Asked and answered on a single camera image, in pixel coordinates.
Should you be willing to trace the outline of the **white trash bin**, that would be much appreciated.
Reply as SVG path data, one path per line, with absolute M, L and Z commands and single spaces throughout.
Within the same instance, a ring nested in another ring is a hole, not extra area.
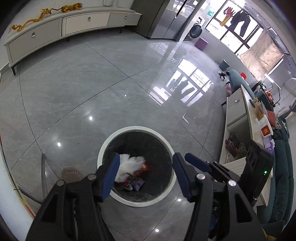
M 119 168 L 110 195 L 130 207 L 147 207 L 163 200 L 175 185 L 169 142 L 144 126 L 127 126 L 112 133 L 97 158 L 101 166 L 119 155 Z

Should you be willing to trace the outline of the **white tissue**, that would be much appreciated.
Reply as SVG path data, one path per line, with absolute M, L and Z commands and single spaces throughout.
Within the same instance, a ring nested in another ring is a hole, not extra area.
M 130 157 L 129 154 L 120 154 L 120 165 L 118 168 L 115 182 L 125 182 L 129 176 L 132 176 L 134 171 L 138 170 L 145 163 L 144 157 Z

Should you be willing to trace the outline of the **golden dragon ornament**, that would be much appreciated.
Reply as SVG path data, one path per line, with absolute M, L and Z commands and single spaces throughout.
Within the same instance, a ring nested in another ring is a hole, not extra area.
M 46 8 L 46 9 L 42 9 L 41 10 L 41 13 L 39 15 L 38 18 L 35 18 L 35 19 L 29 19 L 27 20 L 25 23 L 23 23 L 22 25 L 12 25 L 10 28 L 9 28 L 9 32 L 11 32 L 12 30 L 14 31 L 17 31 L 17 32 L 20 32 L 22 31 L 25 26 L 29 23 L 36 23 L 36 22 L 39 22 L 41 20 L 43 20 L 43 18 L 46 16 L 46 15 L 51 15 L 52 14 L 52 11 L 59 11 L 60 9 L 54 9 L 54 8 Z

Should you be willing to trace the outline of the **golden tiger ornament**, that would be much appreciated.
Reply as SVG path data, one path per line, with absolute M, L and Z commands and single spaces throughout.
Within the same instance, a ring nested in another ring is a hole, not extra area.
M 65 5 L 65 6 L 62 6 L 61 11 L 63 13 L 67 13 L 67 12 L 70 12 L 70 11 L 80 10 L 82 8 L 83 8 L 83 4 L 82 3 L 75 3 L 73 5 Z

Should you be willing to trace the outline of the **grey refrigerator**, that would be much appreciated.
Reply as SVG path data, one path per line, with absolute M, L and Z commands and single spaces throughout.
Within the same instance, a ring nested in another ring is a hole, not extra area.
M 180 42 L 204 1 L 137 0 L 132 10 L 141 14 L 135 32 L 148 39 Z

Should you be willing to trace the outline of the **washing machine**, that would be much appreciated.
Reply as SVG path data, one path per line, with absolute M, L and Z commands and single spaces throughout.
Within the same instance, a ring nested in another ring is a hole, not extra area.
M 201 35 L 202 31 L 203 27 L 201 25 L 201 21 L 196 21 L 189 31 L 189 37 L 191 39 L 196 39 Z

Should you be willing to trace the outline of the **white tv cabinet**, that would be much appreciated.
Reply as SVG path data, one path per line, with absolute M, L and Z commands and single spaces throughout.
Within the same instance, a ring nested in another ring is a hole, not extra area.
M 21 60 L 53 42 L 94 30 L 136 26 L 141 16 L 131 9 L 105 6 L 50 14 L 10 36 L 4 44 L 9 67 L 16 75 Z

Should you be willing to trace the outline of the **landscape print coffee table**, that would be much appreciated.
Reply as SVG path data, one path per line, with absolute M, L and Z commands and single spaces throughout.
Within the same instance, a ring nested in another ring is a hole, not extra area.
M 33 143 L 21 104 L 20 78 L 9 71 L 1 82 L 1 217 L 17 240 L 25 240 L 34 219 L 11 174 L 25 148 Z

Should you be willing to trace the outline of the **hanging black trousers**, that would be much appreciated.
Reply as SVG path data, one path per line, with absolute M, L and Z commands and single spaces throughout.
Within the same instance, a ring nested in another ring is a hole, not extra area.
M 229 27 L 229 31 L 234 32 L 235 28 L 240 22 L 243 22 L 243 24 L 241 26 L 239 35 L 240 37 L 244 37 L 245 32 L 250 24 L 250 16 L 245 10 L 240 10 L 233 16 L 231 20 L 231 25 Z

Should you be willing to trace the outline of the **purple stool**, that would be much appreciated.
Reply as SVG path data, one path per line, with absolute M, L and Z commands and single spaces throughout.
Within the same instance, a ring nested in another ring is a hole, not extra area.
M 202 37 L 200 37 L 195 43 L 195 47 L 201 51 L 204 51 L 204 49 L 207 46 L 208 46 L 208 42 L 205 39 L 203 39 Z

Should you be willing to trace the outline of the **red snack bag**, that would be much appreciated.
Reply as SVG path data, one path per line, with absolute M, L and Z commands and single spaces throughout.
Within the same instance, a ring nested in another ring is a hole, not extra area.
M 151 171 L 151 169 L 152 169 L 151 165 L 144 163 L 140 166 L 138 170 L 134 171 L 133 176 L 140 177 L 143 173 Z

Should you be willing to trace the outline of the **white side cabinet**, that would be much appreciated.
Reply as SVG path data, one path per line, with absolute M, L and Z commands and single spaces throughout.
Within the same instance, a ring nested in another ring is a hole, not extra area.
M 249 144 L 250 141 L 253 140 L 263 146 L 263 136 L 260 133 L 258 126 L 256 110 L 252 106 L 250 100 L 251 96 L 242 85 L 238 90 L 236 90 L 236 92 L 227 97 L 224 137 L 219 159 L 219 163 L 221 165 L 226 164 L 227 157 L 230 157 L 230 154 L 228 154 L 229 152 L 226 149 L 225 140 L 229 137 L 231 132 L 233 132 L 236 138 L 244 144 Z M 226 164 L 226 166 L 234 168 L 235 171 L 240 171 L 237 173 L 240 175 L 246 163 L 246 158 L 243 157 L 239 160 L 234 160 L 234 157 L 232 157 L 232 159 L 232 162 L 230 162 L 230 164 Z M 268 205 L 272 177 L 273 169 L 267 178 L 267 182 L 264 185 L 255 206 Z

